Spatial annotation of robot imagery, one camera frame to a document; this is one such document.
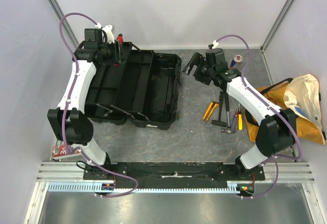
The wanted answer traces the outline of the black plastic toolbox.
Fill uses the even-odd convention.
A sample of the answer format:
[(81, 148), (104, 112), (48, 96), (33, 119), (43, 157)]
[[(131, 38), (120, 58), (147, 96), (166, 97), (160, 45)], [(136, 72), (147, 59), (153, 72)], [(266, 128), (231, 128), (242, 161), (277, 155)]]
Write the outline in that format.
[(94, 122), (167, 130), (178, 119), (178, 84), (182, 60), (177, 54), (138, 49), (123, 43), (126, 61), (100, 65), (85, 103)]

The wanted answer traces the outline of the red handled pliers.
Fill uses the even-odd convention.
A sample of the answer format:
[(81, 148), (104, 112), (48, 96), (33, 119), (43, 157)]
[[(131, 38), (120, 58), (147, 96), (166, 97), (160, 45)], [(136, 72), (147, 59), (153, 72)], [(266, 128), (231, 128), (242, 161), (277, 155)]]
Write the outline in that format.
[(123, 35), (122, 34), (118, 34), (118, 36), (117, 36), (117, 38), (116, 38), (116, 40), (115, 41), (121, 41), (121, 42), (123, 42)]

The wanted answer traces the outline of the blue yellow screwdriver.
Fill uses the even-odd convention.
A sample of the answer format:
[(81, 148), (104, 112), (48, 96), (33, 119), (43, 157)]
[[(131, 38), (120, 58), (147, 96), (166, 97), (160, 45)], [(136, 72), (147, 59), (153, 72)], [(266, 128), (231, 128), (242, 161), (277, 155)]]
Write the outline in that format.
[(231, 124), (231, 132), (234, 133), (238, 130), (238, 118), (240, 112), (240, 103), (238, 103), (237, 109), (234, 113), (232, 124)]

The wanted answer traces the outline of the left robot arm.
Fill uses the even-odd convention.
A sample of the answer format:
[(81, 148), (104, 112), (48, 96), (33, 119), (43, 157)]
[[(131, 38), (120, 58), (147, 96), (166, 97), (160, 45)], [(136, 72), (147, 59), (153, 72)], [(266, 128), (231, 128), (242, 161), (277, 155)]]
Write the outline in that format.
[(94, 127), (85, 115), (85, 103), (91, 82), (100, 65), (124, 61), (121, 35), (113, 34), (113, 26), (96, 24), (85, 29), (84, 41), (71, 51), (72, 72), (64, 95), (55, 109), (49, 109), (48, 121), (68, 155), (80, 153), (87, 164), (96, 166), (100, 179), (112, 175), (110, 157), (94, 139)]

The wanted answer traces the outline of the yellow handled screwdriver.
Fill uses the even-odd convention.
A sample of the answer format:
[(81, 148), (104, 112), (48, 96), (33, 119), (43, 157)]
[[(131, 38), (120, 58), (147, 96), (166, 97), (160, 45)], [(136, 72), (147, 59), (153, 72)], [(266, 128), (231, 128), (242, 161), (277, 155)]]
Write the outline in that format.
[(238, 105), (238, 130), (241, 131), (243, 129), (243, 118), (241, 112), (241, 105)]

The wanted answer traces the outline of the black t-handle wrench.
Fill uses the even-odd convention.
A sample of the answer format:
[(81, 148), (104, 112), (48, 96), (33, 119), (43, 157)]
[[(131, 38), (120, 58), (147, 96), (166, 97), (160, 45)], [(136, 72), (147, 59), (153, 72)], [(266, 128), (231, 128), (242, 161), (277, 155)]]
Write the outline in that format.
[(221, 115), (222, 115), (222, 107), (224, 103), (224, 92), (221, 91), (219, 95), (219, 114), (218, 114), (218, 119), (217, 120), (212, 120), (212, 124), (215, 126), (220, 126), (220, 127), (225, 127), (227, 124), (221, 120)]

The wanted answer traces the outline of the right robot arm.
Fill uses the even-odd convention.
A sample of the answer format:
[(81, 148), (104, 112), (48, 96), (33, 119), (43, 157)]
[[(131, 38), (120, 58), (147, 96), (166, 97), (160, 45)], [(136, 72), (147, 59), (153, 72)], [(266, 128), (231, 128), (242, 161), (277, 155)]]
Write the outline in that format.
[(296, 114), (269, 101), (241, 76), (239, 70), (229, 68), (222, 49), (209, 49), (205, 55), (195, 52), (183, 72), (193, 74), (202, 84), (213, 83), (221, 88), (257, 122), (255, 145), (235, 160), (234, 174), (238, 179), (247, 179), (253, 168), (295, 143)]

